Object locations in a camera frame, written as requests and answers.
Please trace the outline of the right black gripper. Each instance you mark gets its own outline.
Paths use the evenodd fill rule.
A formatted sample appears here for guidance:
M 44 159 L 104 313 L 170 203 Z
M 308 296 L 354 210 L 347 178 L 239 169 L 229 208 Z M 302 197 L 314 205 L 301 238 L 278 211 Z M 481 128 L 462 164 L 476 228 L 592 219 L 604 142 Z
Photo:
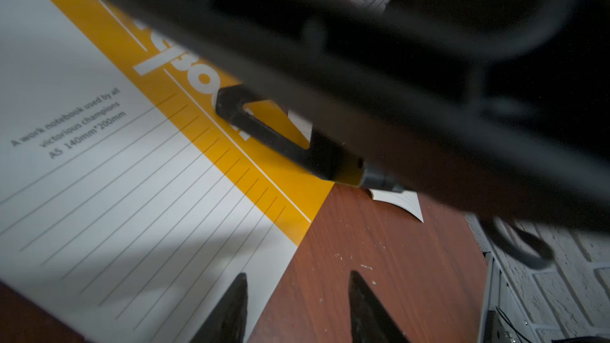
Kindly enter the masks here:
M 609 0 L 109 0 L 419 192 L 609 230 Z

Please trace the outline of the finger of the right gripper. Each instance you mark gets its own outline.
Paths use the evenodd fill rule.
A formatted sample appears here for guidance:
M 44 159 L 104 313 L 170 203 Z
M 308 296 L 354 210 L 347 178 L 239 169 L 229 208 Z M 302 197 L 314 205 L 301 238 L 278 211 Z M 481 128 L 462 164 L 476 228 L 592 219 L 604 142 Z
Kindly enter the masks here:
M 215 112 L 319 179 L 369 190 L 396 193 L 405 190 L 395 176 L 352 154 L 317 130 L 312 131 L 311 143 L 305 149 L 246 111 L 250 103 L 264 100 L 243 84 L 226 87 L 217 94 Z

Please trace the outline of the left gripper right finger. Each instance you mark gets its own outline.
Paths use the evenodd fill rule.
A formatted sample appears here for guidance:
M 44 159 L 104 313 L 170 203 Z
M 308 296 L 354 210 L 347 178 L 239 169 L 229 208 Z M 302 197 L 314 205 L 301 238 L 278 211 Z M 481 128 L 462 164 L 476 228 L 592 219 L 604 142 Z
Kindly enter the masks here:
M 353 343 L 410 342 L 357 271 L 349 276 L 349 312 Z

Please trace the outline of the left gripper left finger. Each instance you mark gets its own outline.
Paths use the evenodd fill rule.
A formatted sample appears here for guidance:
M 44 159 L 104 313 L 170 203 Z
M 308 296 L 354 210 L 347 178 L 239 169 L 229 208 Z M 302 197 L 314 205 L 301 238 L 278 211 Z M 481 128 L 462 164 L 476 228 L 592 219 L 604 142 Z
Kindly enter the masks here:
M 243 342 L 246 336 L 248 283 L 239 273 L 190 343 Z

